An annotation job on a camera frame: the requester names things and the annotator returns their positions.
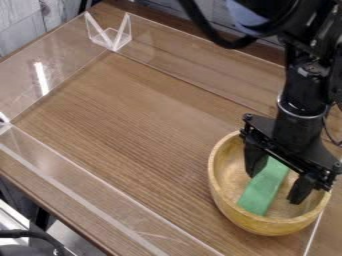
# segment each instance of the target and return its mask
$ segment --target wood grain surface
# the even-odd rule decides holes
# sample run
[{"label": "wood grain surface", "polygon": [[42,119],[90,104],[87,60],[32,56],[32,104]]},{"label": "wood grain surface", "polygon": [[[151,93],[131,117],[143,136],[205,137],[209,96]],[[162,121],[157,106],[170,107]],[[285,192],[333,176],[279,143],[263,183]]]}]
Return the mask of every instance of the wood grain surface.
[{"label": "wood grain surface", "polygon": [[[100,4],[94,12],[96,18],[104,17],[103,22],[108,22],[118,10]],[[274,102],[275,89],[270,87],[282,81],[281,67],[258,65],[255,58],[237,53],[222,58],[230,61],[234,56],[237,67],[246,68],[234,68],[231,64],[234,69],[226,70],[225,77],[237,83],[227,83],[227,87],[243,87],[242,98],[243,93],[254,102],[263,98],[261,104],[274,108],[273,103],[265,102]],[[291,236],[261,237],[239,229],[215,207],[207,185],[210,151],[219,139],[239,129],[242,115],[261,110],[258,105],[251,110],[242,106],[243,102],[233,102],[189,82],[106,53],[16,120],[16,125],[223,255],[302,255],[311,228]],[[4,154],[0,159],[11,162]],[[102,217],[26,172],[23,166],[8,163],[2,169],[10,180],[108,254],[148,255],[135,246],[130,252],[120,250],[126,241],[119,240],[120,234],[108,229]],[[74,178],[63,168],[56,171],[59,176]],[[79,189],[84,194],[92,191],[91,185]],[[96,191],[91,195],[103,209],[115,211],[111,195],[99,197]],[[333,196],[326,215],[328,219],[333,216],[334,224],[324,221],[314,255],[340,252],[340,235],[334,231],[342,224],[336,217],[342,214],[338,202],[338,196]]]}]

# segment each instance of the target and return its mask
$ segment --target green sponge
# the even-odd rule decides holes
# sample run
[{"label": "green sponge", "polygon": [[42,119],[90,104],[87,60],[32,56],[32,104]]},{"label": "green sponge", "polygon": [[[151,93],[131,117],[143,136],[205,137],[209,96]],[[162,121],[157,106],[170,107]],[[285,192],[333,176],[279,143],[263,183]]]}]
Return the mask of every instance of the green sponge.
[{"label": "green sponge", "polygon": [[265,216],[287,174],[289,167],[269,157],[267,165],[251,179],[238,205],[249,212]]}]

